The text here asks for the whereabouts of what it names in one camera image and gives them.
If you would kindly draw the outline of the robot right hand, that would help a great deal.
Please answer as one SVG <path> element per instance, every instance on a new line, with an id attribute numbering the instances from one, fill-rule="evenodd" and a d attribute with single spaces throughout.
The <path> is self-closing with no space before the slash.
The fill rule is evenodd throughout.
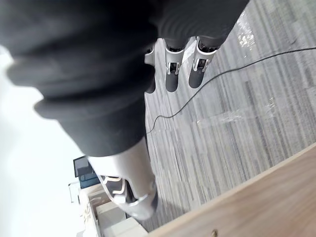
<path id="1" fill-rule="evenodd" d="M 145 128 L 155 90 L 154 46 L 165 44 L 165 86 L 177 89 L 184 50 L 197 38 L 191 87 L 234 27 L 245 0 L 3 0 L 0 43 L 17 86 L 43 96 L 36 112 L 59 122 L 87 156 L 108 197 L 149 219 L 158 205 Z"/>

